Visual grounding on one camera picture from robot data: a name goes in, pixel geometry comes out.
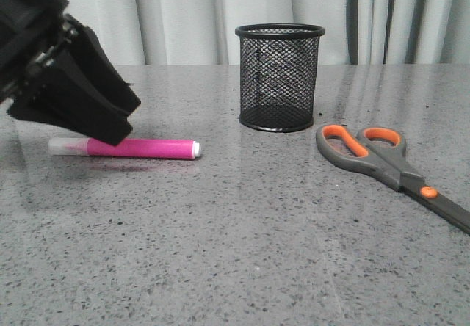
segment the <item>mesh cup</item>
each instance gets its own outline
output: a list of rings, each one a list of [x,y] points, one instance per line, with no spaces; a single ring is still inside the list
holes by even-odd
[[[240,116],[244,126],[298,131],[314,123],[321,26],[268,23],[235,29],[240,37]]]

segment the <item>curtain fold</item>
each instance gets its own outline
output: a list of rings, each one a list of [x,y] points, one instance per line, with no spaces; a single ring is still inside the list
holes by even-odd
[[[470,62],[470,0],[69,1],[113,64],[237,64],[250,23],[325,27],[323,65]]]

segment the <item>highlighter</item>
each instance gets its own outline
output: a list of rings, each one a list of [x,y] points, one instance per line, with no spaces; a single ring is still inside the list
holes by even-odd
[[[201,146],[194,140],[124,139],[117,146],[96,139],[55,137],[49,140],[51,155],[195,159]]]

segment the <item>table surface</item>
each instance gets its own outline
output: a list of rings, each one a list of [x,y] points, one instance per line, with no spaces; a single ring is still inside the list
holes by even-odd
[[[470,236],[340,170],[316,129],[405,133],[408,161],[470,207],[470,65],[322,66],[315,124],[238,122],[237,66],[118,68],[133,137],[194,161],[49,156],[78,137],[0,115],[2,325],[468,325]]]

